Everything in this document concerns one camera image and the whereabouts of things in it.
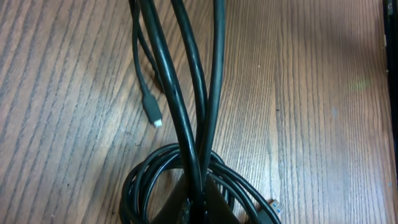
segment black plug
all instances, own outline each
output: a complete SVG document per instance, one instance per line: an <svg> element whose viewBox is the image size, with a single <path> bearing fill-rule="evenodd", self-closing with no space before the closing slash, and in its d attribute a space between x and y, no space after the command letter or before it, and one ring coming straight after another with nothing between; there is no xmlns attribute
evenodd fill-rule
<svg viewBox="0 0 398 224"><path fill-rule="evenodd" d="M161 127L162 113L160 112L156 98L152 94L146 93L144 94L144 97L142 97L142 105L144 107L145 113L147 114L149 122L153 124L155 128Z"/></svg>

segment wood grain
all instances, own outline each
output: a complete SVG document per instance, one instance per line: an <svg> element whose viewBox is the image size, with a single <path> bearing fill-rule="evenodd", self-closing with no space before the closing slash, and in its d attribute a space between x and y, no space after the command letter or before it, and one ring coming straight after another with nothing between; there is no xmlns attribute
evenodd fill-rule
<svg viewBox="0 0 398 224"><path fill-rule="evenodd" d="M155 3L195 126L177 21L168 1ZM209 82L212 3L185 6ZM381 1L226 1L214 150L282 202L283 223L398 222L382 37ZM142 110L127 1L0 2L0 223L120 222L127 173L176 141L139 55L160 129ZM152 217L177 179L161 176Z"/></svg>

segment connector tip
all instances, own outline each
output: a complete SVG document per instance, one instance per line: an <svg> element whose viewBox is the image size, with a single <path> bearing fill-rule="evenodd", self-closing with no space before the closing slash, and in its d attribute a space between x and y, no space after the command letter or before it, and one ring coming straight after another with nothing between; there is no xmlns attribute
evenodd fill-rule
<svg viewBox="0 0 398 224"><path fill-rule="evenodd" d="M162 120L161 120L161 119L157 119L157 120L154 122L154 126L155 126L155 128L161 127L161 126L162 126Z"/></svg>

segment wooden table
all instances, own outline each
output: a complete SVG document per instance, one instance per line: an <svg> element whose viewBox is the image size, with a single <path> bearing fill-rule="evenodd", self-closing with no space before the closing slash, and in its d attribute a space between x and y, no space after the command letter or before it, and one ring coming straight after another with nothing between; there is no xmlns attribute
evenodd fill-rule
<svg viewBox="0 0 398 224"><path fill-rule="evenodd" d="M195 126L180 30L170 3L155 2ZM185 5L209 84L213 6ZM283 203L283 223L397 222L383 45L382 1L226 0L213 149ZM139 53L160 129L142 110L127 1L0 2L0 223L120 222L127 173L176 141ZM160 179L152 216L178 176Z"/></svg>

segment black object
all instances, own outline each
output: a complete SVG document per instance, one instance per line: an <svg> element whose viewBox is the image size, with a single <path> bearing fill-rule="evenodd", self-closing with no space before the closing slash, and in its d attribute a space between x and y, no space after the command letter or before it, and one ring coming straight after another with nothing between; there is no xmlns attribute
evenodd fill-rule
<svg viewBox="0 0 398 224"><path fill-rule="evenodd" d="M191 70L197 110L197 136L194 141L192 129L178 84L170 52L157 16L153 0L130 0L133 14L133 56L137 76L142 77L137 59L139 37L139 13L142 10L144 23L163 91L177 133L178 143L162 146L127 176L122 189L119 216L123 223L149 223L147 206L150 193L159 175L169 169L183 169L184 174L175 186L165 205L151 223L239 223L233 214L237 200L251 223L280 223L273 208L245 179L226 167L219 155L211 150L220 103L223 79L225 9L223 0L214 0L213 64L209 97L207 97L203 69L193 37L187 12L182 0L172 0L182 33ZM145 40L140 40L144 47ZM153 99L147 109L153 108ZM261 206L257 212L248 192Z"/></svg>
<svg viewBox="0 0 398 224"><path fill-rule="evenodd" d="M392 134L398 174L398 7L397 0L383 0L385 47L387 54L387 75L391 104Z"/></svg>

